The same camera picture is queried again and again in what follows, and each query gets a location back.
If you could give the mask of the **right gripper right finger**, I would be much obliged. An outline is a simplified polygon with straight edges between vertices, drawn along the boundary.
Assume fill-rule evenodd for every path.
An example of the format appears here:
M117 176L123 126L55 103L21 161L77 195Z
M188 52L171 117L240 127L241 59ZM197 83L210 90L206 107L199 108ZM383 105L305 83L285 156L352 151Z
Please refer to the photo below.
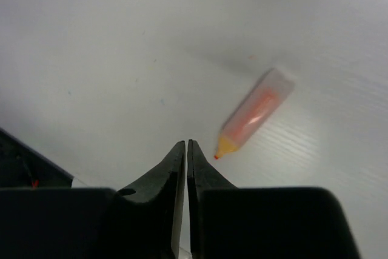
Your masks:
M342 207L326 189L238 188L194 140L187 187L194 258L360 257Z

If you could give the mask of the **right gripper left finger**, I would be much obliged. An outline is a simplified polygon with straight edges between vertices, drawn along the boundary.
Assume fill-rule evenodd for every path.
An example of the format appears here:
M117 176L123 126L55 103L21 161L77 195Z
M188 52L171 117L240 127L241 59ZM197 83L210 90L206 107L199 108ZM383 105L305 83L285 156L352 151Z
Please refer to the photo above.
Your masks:
M1 191L2 258L176 258L186 145L120 189Z

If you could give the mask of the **orange highlighter pen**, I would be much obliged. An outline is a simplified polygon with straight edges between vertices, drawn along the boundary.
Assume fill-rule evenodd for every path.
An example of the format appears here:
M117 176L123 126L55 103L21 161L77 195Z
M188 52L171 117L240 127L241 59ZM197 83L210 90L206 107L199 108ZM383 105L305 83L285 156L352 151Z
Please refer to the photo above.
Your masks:
M242 148L294 88L295 77L288 72L272 68L263 74L222 126L214 158Z

